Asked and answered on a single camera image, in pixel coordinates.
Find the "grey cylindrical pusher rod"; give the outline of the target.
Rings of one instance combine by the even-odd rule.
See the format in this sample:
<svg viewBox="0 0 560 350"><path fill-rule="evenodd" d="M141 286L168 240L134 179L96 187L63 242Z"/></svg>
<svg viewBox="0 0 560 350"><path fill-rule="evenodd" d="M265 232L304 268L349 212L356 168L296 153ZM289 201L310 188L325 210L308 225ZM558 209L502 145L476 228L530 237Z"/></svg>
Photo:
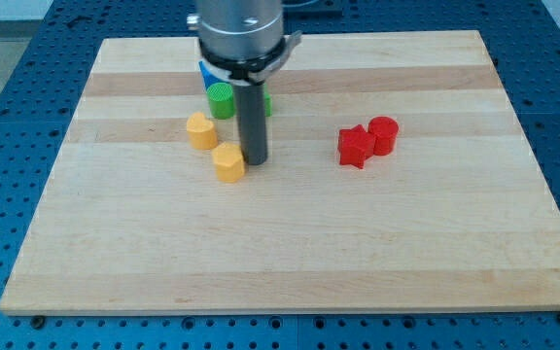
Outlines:
<svg viewBox="0 0 560 350"><path fill-rule="evenodd" d="M261 165L268 157L263 85L234 85L240 147L249 165Z"/></svg>

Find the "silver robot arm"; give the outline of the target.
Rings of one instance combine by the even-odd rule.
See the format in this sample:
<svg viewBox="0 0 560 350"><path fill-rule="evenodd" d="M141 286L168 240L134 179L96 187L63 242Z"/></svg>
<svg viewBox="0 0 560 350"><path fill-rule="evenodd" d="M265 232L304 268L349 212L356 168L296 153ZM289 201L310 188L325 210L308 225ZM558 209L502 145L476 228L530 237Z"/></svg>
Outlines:
<svg viewBox="0 0 560 350"><path fill-rule="evenodd" d="M250 165L268 158L264 84L289 60L301 33L284 33L281 0L196 0L187 26L203 61L230 83L241 152Z"/></svg>

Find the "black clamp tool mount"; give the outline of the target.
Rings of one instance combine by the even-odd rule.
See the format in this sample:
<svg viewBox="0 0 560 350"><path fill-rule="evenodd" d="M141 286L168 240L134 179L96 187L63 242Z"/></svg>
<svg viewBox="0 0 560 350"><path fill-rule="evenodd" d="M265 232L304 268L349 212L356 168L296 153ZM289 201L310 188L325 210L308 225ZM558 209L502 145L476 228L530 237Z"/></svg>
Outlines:
<svg viewBox="0 0 560 350"><path fill-rule="evenodd" d="M211 52L202 41L198 41L198 44L206 69L221 81L231 84L263 84L289 60L301 39L302 32L295 31L284 36L269 52L248 59L221 57Z"/></svg>

